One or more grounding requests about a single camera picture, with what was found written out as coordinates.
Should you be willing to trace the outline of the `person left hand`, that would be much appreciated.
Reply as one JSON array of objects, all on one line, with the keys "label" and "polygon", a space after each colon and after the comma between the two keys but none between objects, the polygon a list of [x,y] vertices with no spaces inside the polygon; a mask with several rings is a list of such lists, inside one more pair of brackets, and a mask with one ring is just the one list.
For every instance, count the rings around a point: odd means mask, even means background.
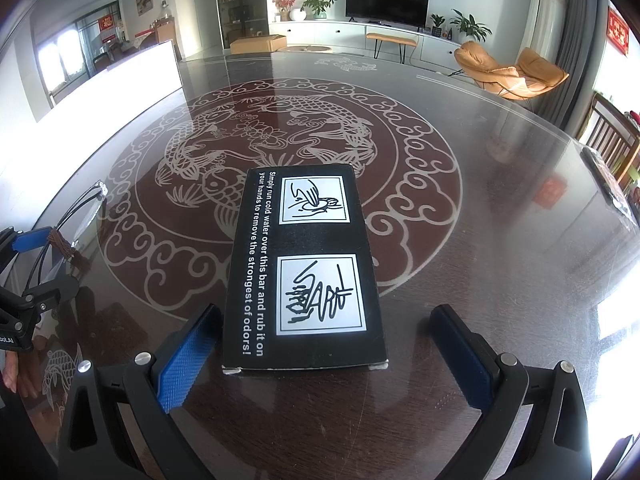
[{"label": "person left hand", "polygon": [[6,351],[6,364],[2,370],[2,380],[6,388],[18,393],[22,398],[37,399],[42,391],[40,354],[46,342],[37,338],[31,352]]}]

